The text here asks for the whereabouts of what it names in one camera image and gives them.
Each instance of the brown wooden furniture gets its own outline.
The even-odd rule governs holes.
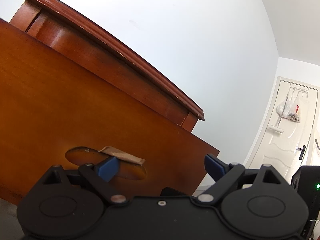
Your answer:
[[[59,0],[25,0],[10,23],[187,131],[203,110],[110,33]]]
[[[110,145],[145,159],[142,180],[113,178],[128,197],[163,187],[192,194],[218,150],[25,32],[0,20],[0,198],[17,204],[65,153]]]

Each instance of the black door handle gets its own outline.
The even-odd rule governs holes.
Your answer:
[[[300,154],[300,156],[299,156],[299,160],[302,160],[302,157],[303,157],[304,152],[305,152],[305,150],[306,150],[306,146],[304,145],[302,148],[299,148],[299,147],[298,147],[297,149],[301,151],[301,154]]]

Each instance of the oval hole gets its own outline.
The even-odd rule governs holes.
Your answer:
[[[110,155],[98,152],[95,149],[83,146],[72,148],[65,154],[68,161],[78,166],[86,163],[93,163],[97,165],[109,156]],[[147,171],[143,165],[141,166],[126,161],[120,161],[119,171],[116,176],[125,179],[141,180],[147,176]]]

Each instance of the piece of brown paper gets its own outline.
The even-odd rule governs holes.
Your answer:
[[[129,153],[123,152],[121,150],[118,150],[117,148],[111,147],[111,146],[105,146],[102,150],[99,150],[98,152],[103,152],[105,154],[114,156],[116,158],[118,158],[119,160],[123,160],[129,163],[135,163],[135,164],[139,164],[142,165],[145,160],[138,158],[136,156],[133,156]]]

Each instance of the triangular cutout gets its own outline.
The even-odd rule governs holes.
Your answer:
[[[263,182],[265,183],[274,183],[274,184],[281,184],[279,179],[274,175],[272,171],[266,171],[264,174]]]
[[[44,181],[44,185],[61,183],[61,179],[57,171],[52,171]]]

